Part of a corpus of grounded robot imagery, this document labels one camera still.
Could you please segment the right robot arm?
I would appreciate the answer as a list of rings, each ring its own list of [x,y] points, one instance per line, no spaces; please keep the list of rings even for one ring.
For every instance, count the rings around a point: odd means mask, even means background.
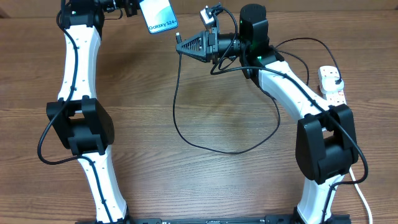
[[[238,59],[244,76],[296,121],[295,158],[305,177],[302,197],[292,214],[266,215],[264,223],[350,223],[349,215],[333,214],[331,205],[345,174],[364,159],[351,109],[321,98],[294,74],[279,48],[269,42],[264,6],[245,5],[233,19],[230,34],[220,32],[222,12],[221,5],[205,7],[200,13],[205,30],[178,40],[176,50],[212,62],[212,75],[224,73],[223,60]]]

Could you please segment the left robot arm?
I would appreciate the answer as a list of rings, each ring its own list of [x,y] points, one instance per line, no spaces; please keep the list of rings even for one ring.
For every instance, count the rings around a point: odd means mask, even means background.
[[[95,223],[132,223],[112,162],[114,125],[97,99],[96,60],[105,13],[120,10],[128,17],[139,10],[137,1],[62,1],[56,23],[65,36],[66,57],[57,100],[47,103],[49,119],[37,146],[39,159],[48,165],[78,161],[95,202]],[[72,156],[46,160],[42,146],[53,128]]]

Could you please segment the white power strip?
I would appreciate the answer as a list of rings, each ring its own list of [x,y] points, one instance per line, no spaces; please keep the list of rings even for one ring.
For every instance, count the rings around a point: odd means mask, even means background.
[[[346,104],[344,89],[344,81],[336,84],[340,78],[336,67],[322,66],[318,69],[318,79],[320,82],[320,90],[323,98],[333,106]]]

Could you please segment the white charger plug adapter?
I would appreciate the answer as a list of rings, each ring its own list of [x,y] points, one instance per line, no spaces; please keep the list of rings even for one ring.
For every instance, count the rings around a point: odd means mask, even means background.
[[[320,79],[320,91],[323,94],[334,93],[343,90],[345,83],[338,77],[321,77]]]

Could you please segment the Galaxy smartphone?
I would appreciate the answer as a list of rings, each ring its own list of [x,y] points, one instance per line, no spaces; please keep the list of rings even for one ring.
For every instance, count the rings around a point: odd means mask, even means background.
[[[150,34],[178,27],[178,20],[169,0],[140,0],[139,6]]]

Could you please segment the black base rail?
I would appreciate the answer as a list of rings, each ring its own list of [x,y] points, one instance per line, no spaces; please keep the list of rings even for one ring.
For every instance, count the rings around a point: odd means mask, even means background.
[[[243,218],[188,218],[162,220],[160,218],[133,218],[133,224],[291,224],[292,215],[266,215],[265,217]]]

